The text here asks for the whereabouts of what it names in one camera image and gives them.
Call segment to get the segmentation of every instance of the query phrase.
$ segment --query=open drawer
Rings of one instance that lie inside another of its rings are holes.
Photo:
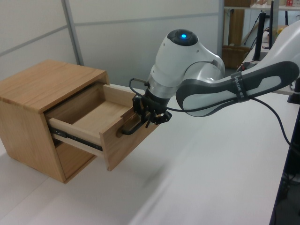
[[[92,84],[45,112],[52,138],[103,157],[111,171],[157,127],[141,127],[132,135],[121,133],[125,123],[137,119],[134,95],[100,82]]]

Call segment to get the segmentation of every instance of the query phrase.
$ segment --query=wooden box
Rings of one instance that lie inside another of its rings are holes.
[[[257,0],[225,0],[225,7],[246,7],[249,8],[253,6]]]
[[[0,82],[0,138],[11,158],[61,182],[95,156],[110,171],[157,127],[120,132],[133,97],[103,70],[46,60]]]
[[[237,69],[249,51],[250,49],[247,47],[224,45],[222,48],[222,60],[225,68]]]

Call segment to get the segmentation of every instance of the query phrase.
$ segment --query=cardboard box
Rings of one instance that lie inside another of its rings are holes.
[[[227,46],[222,48],[222,60],[225,68],[237,69],[244,61],[245,54],[250,51],[247,47]]]
[[[224,0],[224,6],[229,7],[251,7],[257,0]]]

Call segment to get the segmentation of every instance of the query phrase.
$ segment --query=black strap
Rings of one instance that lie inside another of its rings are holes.
[[[235,90],[236,97],[239,102],[245,102],[249,100],[246,89],[244,87],[242,73],[235,73],[231,75],[233,89]]]

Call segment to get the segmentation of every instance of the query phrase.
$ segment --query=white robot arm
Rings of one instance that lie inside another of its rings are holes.
[[[134,110],[142,116],[142,122],[162,123],[172,116],[166,106],[174,95],[182,112],[202,117],[283,88],[300,77],[299,39],[300,22],[296,22],[280,33],[255,67],[223,78],[225,67],[218,56],[194,33],[174,30],[160,46],[145,84],[146,93],[134,99]]]

